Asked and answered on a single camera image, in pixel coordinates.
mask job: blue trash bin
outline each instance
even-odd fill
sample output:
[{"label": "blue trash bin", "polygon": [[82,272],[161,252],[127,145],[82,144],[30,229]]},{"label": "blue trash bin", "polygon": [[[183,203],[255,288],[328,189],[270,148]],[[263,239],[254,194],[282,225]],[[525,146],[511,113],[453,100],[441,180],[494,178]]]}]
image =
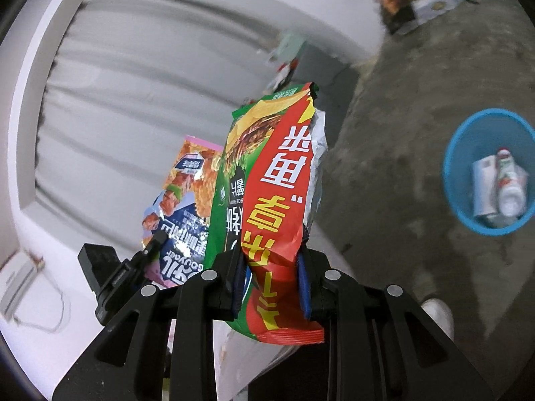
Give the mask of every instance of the blue trash bin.
[{"label": "blue trash bin", "polygon": [[[516,163],[529,174],[528,210],[511,226],[494,229],[473,216],[472,164],[502,147],[509,149]],[[482,235],[510,234],[535,213],[535,131],[526,120],[501,108],[473,114],[449,142],[442,178],[449,206],[466,227]]]}]

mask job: plastic bag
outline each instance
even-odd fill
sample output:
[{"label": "plastic bag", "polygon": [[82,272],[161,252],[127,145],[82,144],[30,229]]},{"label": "plastic bag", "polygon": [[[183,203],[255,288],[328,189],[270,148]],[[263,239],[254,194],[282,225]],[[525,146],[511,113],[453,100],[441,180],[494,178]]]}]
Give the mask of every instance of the plastic bag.
[{"label": "plastic bag", "polygon": [[283,90],[233,113],[216,183],[205,264],[241,245],[248,270],[231,327],[262,342],[324,340],[299,304],[296,259],[319,203],[325,116],[312,83]]},{"label": "plastic bag", "polygon": [[210,212],[222,147],[187,137],[163,191],[145,210],[143,245],[157,230],[169,239],[145,270],[145,277],[171,287],[204,269]]}]

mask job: plastic bottle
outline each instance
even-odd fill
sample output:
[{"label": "plastic bottle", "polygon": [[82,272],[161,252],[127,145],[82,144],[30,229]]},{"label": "plastic bottle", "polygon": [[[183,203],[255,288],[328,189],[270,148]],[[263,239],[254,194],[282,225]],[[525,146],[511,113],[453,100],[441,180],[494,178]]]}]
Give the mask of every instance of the plastic bottle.
[{"label": "plastic bottle", "polygon": [[498,209],[505,217],[518,217],[526,204],[526,195],[509,150],[500,149],[498,162]]}]

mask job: white cable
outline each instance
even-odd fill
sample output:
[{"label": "white cable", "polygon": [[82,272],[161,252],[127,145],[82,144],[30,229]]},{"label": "white cable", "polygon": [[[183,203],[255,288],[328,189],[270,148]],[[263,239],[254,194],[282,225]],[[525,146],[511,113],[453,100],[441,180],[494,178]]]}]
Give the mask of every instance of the white cable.
[{"label": "white cable", "polygon": [[62,325],[63,323],[63,317],[65,315],[65,299],[64,299],[64,294],[63,294],[63,291],[61,291],[60,287],[58,286],[58,284],[54,281],[54,279],[52,278],[52,275],[50,274],[50,277],[47,276],[45,274],[45,272],[43,271],[43,276],[46,278],[46,280],[48,280],[48,282],[52,285],[52,287],[59,293],[61,299],[62,299],[62,314],[60,316],[60,321],[53,327],[53,328],[49,328],[49,327],[45,327],[43,325],[39,325],[39,324],[34,324],[32,322],[25,322],[25,321],[21,321],[20,318],[18,318],[16,315],[13,315],[13,321],[19,325],[19,326],[24,326],[24,327],[29,327],[29,328],[32,328],[32,329],[37,329],[37,330],[40,330],[40,331],[43,331],[45,333],[55,333],[58,331],[58,329],[60,328],[60,326]]}]

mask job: white shoe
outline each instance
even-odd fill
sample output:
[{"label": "white shoe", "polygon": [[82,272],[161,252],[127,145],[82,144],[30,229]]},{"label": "white shoe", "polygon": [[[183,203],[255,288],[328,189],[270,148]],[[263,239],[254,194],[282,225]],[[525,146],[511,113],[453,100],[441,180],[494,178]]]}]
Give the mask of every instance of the white shoe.
[{"label": "white shoe", "polygon": [[422,309],[453,341],[453,314],[448,305],[437,298],[430,298],[422,303]]}]

